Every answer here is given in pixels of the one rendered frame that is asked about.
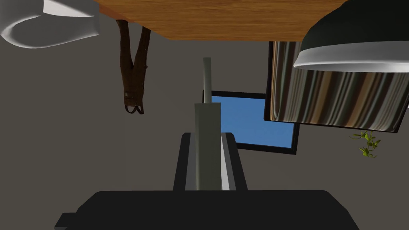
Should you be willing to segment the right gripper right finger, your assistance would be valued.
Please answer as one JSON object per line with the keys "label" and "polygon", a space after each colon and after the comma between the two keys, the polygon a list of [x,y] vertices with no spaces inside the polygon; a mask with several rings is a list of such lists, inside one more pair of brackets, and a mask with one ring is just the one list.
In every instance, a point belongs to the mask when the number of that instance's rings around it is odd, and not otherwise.
{"label": "right gripper right finger", "polygon": [[221,133],[222,190],[248,190],[235,137]]}

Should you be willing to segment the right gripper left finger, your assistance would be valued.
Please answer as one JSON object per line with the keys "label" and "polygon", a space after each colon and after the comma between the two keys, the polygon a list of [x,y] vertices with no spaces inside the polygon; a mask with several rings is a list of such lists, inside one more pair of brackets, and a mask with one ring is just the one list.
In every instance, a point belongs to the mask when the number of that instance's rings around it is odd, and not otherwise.
{"label": "right gripper left finger", "polygon": [[196,190],[195,134],[181,137],[173,190]]}

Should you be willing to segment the black framed window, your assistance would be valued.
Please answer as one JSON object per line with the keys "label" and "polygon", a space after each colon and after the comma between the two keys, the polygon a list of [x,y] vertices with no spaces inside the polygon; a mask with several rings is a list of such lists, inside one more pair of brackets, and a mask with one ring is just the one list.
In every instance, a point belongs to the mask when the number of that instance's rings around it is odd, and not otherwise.
{"label": "black framed window", "polygon": [[221,131],[232,133],[238,149],[295,155],[300,126],[264,118],[264,93],[212,91],[221,104]]}

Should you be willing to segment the dark brown forked stand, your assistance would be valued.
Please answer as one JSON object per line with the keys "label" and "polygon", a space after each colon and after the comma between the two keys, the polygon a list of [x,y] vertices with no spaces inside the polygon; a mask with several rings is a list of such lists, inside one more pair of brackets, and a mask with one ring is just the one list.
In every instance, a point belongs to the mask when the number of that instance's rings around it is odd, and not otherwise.
{"label": "dark brown forked stand", "polygon": [[143,96],[147,66],[147,54],[151,30],[142,27],[134,60],[131,56],[128,21],[116,20],[120,32],[120,70],[123,82],[124,105],[127,113],[144,114]]}

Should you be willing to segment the striped black framed picture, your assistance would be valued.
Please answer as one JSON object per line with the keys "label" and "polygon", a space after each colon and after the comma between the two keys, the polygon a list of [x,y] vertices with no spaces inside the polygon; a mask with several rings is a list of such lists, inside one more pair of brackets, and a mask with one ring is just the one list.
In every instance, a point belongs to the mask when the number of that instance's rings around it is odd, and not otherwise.
{"label": "striped black framed picture", "polygon": [[409,73],[297,69],[300,42],[270,42],[264,119],[397,133],[409,106]]}

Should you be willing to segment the green plant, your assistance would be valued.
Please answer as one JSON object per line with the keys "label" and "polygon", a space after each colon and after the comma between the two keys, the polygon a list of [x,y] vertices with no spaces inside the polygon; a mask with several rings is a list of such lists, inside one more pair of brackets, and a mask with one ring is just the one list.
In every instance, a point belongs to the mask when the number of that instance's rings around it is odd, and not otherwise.
{"label": "green plant", "polygon": [[349,136],[351,139],[364,139],[365,146],[359,148],[363,156],[369,158],[376,158],[377,155],[373,154],[373,151],[378,147],[381,142],[380,139],[374,136],[373,131],[361,131],[360,134],[353,134],[353,137]]}

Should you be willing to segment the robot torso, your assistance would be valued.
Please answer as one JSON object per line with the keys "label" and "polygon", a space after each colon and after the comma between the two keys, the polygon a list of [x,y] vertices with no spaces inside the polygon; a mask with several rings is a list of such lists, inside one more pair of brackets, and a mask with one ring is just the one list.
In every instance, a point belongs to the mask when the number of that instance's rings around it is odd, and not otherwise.
{"label": "robot torso", "polygon": [[46,48],[99,32],[94,0],[0,0],[0,36],[18,47]]}

